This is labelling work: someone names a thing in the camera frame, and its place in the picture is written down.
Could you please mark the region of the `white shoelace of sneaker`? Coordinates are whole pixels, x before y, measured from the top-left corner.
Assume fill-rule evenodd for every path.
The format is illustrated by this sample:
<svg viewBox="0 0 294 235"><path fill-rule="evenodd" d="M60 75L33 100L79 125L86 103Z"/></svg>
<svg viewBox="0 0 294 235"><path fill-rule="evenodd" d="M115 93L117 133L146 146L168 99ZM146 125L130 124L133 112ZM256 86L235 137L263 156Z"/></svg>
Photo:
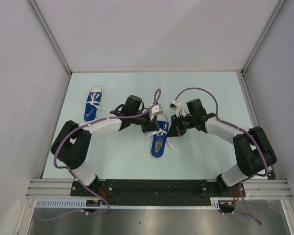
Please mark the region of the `white shoelace of sneaker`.
<svg viewBox="0 0 294 235"><path fill-rule="evenodd" d="M146 138L152 138L151 141L151 155L155 159L159 159L164 155L166 144L169 145L170 149L177 152L174 146L172 145L170 138L167 137L167 131L159 129L158 131L153 131L147 135Z"/></svg>

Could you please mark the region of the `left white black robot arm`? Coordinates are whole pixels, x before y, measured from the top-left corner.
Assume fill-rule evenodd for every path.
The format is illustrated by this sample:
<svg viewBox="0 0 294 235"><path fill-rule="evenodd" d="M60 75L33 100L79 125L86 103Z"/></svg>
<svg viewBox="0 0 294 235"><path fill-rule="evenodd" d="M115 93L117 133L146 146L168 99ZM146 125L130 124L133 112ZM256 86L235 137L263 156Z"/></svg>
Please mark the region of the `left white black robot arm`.
<svg viewBox="0 0 294 235"><path fill-rule="evenodd" d="M92 196L98 191L97 175L86 158L91 139L99 138L109 133L121 131L131 124L142 127L142 132L158 131L156 116L162 113L158 99L148 109L144 109L142 100L130 95L125 104L119 105L110 115L87 124L77 124L67 121L51 146L54 163L61 161L71 175L79 180L84 193Z"/></svg>

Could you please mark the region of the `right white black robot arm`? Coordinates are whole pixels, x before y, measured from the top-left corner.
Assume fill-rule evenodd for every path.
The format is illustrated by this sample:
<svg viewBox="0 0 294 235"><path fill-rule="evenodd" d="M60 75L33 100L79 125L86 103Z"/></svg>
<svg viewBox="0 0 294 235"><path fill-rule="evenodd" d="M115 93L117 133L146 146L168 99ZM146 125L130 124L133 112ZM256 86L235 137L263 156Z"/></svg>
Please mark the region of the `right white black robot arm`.
<svg viewBox="0 0 294 235"><path fill-rule="evenodd" d="M217 176L216 190L221 196L228 196L234 185L253 176L267 176L269 167L277 162L275 152L264 132L259 127L246 129L206 113L200 99L187 103L189 114L182 115L182 104L174 100L170 107L175 110L167 137L181 137L188 129L195 128L206 134L215 135L234 146L236 163Z"/></svg>

